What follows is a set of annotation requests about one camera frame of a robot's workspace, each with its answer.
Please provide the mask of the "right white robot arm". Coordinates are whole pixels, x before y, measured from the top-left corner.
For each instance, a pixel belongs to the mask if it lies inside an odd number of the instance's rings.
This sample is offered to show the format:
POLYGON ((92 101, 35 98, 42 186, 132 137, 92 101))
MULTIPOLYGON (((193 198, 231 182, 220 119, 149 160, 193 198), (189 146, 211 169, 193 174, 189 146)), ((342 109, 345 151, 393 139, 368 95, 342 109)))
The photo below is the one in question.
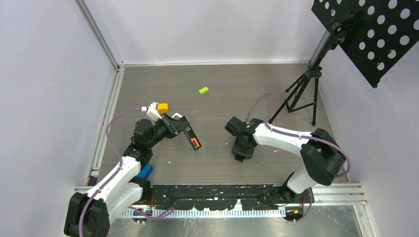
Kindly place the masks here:
POLYGON ((225 130, 235 137, 232 154, 237 161, 252 158, 258 145, 275 147, 302 159, 304 168, 290 174, 273 195, 285 202, 296 202, 315 185, 329 186, 346 161, 343 151, 323 129, 293 131, 256 118, 241 121, 232 117, 225 130))

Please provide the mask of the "black remote control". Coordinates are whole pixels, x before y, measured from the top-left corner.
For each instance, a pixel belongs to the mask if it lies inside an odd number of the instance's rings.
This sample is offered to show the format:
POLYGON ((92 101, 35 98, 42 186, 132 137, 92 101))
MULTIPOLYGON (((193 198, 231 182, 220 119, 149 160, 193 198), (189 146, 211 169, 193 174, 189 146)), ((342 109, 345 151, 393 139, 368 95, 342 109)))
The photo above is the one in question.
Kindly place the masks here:
POLYGON ((197 136, 196 136, 196 134, 195 134, 195 132, 194 132, 194 130, 192 129, 192 127, 191 126, 188 126, 185 130, 184 130, 184 134, 186 135, 186 138, 188 139, 188 141, 190 142, 190 144, 191 144, 191 146, 192 146, 192 148, 194 149, 194 151, 197 151, 199 148, 201 148, 202 147, 202 145, 201 145, 201 143, 200 143, 200 141, 199 141, 199 139, 197 138, 197 136), (194 143, 194 140, 193 140, 193 138, 197 138, 198 139, 198 141, 199 141, 199 143, 200 143, 200 147, 198 148, 196 145, 195 145, 195 143, 194 143))

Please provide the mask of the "white remote control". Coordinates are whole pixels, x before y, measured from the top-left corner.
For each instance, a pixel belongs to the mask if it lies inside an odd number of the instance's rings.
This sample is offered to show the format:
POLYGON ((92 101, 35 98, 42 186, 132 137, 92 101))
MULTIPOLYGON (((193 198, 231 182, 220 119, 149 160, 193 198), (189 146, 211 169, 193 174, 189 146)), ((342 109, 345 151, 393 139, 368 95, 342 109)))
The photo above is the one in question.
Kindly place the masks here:
POLYGON ((171 117, 172 117, 173 119, 180 119, 180 118, 182 118, 182 117, 183 117, 183 115, 181 115, 181 114, 179 114, 179 113, 174 113, 171 117))

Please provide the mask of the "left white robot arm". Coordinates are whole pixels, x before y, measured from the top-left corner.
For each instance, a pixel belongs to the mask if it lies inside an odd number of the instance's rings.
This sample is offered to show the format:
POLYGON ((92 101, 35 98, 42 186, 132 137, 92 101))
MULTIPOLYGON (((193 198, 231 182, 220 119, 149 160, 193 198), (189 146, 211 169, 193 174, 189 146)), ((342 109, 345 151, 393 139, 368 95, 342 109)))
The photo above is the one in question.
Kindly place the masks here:
POLYGON ((152 148, 165 138, 191 132, 185 116, 164 113, 157 119, 136 122, 130 144, 121 160, 97 185, 85 193, 74 193, 69 201, 64 234, 69 237, 105 237, 111 224, 138 202, 151 200, 150 181, 139 177, 153 152, 152 148))

